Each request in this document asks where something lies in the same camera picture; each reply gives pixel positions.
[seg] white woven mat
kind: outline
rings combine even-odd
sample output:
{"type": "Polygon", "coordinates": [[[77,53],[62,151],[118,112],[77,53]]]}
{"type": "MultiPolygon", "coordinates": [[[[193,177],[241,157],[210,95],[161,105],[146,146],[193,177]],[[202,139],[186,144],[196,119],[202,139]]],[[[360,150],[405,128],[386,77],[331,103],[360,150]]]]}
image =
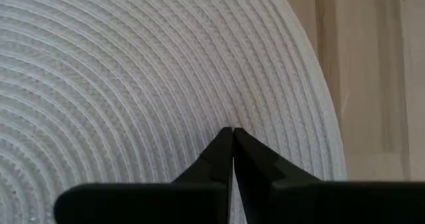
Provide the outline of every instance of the white woven mat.
{"type": "MultiPolygon", "coordinates": [[[[0,0],[0,46],[0,223],[52,223],[79,183],[170,181],[224,126],[345,178],[286,0],[0,0]]],[[[231,218],[245,221],[237,189],[231,218]]]]}

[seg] black plastic object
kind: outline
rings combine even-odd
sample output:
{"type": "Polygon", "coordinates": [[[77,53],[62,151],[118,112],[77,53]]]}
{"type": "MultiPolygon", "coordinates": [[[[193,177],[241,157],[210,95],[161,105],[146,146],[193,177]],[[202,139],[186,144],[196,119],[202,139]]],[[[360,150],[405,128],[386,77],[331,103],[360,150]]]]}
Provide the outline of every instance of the black plastic object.
{"type": "Polygon", "coordinates": [[[223,128],[172,183],[85,184],[55,203],[58,224],[228,223],[232,128],[223,128]]]}
{"type": "Polygon", "coordinates": [[[320,181],[241,128],[234,168],[248,224],[425,223],[425,184],[320,181]]]}

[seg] wooden surface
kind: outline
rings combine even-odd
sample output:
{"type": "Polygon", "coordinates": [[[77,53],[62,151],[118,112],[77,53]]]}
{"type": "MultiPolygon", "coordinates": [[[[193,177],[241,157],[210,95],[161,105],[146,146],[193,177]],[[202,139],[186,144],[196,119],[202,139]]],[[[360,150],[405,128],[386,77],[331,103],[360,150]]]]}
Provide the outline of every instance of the wooden surface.
{"type": "Polygon", "coordinates": [[[410,179],[400,0],[288,0],[315,47],[351,179],[410,179]]]}
{"type": "Polygon", "coordinates": [[[402,4],[410,175],[425,181],[425,0],[402,4]]]}

